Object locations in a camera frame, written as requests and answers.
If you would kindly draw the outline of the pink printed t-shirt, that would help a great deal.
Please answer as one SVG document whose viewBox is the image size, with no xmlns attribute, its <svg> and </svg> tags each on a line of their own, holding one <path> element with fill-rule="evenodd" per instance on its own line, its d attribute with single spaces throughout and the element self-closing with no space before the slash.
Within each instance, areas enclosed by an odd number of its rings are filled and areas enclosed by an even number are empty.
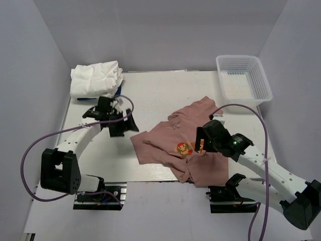
<svg viewBox="0 0 321 241">
<path fill-rule="evenodd" d="M 228 158 L 203 148 L 195 150 L 197 127 L 206 124 L 216 109 L 205 96 L 176 110 L 149 132 L 132 136 L 139 164 L 167 166 L 181 183 L 192 181 L 196 187 L 224 186 L 229 179 Z"/>
</svg>

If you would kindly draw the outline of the white t-shirt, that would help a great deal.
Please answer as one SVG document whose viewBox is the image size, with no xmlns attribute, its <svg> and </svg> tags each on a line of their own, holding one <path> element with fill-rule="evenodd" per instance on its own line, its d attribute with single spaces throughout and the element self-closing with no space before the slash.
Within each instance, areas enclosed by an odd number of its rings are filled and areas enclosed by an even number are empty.
<svg viewBox="0 0 321 241">
<path fill-rule="evenodd" d="M 77 65 L 71 70 L 71 98 L 113 97 L 123 82 L 117 61 Z"/>
</svg>

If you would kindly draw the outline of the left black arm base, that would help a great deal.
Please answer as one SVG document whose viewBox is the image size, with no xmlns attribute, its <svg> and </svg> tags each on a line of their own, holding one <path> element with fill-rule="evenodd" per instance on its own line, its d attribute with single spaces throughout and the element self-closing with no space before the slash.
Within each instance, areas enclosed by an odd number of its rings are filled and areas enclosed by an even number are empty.
<svg viewBox="0 0 321 241">
<path fill-rule="evenodd" d="M 74 210 L 120 211 L 126 199 L 127 183 L 105 183 L 103 193 L 76 194 Z"/>
</svg>

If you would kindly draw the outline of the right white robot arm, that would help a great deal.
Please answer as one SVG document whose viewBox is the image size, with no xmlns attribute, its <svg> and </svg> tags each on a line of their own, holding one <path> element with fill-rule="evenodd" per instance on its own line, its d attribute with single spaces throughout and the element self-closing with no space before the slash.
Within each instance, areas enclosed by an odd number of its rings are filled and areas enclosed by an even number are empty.
<svg viewBox="0 0 321 241">
<path fill-rule="evenodd" d="M 197 128 L 195 149 L 220 153 L 249 168 L 262 181 L 234 174 L 226 183 L 232 200 L 246 197 L 283 214 L 298 229 L 306 230 L 320 213 L 320 182 L 308 182 L 290 173 L 278 163 L 267 160 L 253 142 L 237 133 L 231 135 L 218 120 Z"/>
</svg>

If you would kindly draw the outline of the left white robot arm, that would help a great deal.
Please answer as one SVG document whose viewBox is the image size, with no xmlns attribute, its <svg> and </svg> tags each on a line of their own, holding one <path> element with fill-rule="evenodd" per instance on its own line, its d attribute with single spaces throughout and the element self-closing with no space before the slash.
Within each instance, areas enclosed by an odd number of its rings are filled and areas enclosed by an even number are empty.
<svg viewBox="0 0 321 241">
<path fill-rule="evenodd" d="M 40 178 L 42 188 L 70 195 L 89 193 L 94 200 L 105 197 L 103 178 L 82 174 L 78 160 L 104 128 L 109 130 L 110 137 L 123 137 L 127 131 L 139 131 L 132 116 L 134 108 L 122 111 L 118 107 L 121 97 L 100 97 L 97 105 L 82 115 L 80 125 L 68 129 L 70 135 L 62 143 L 43 151 Z"/>
</svg>

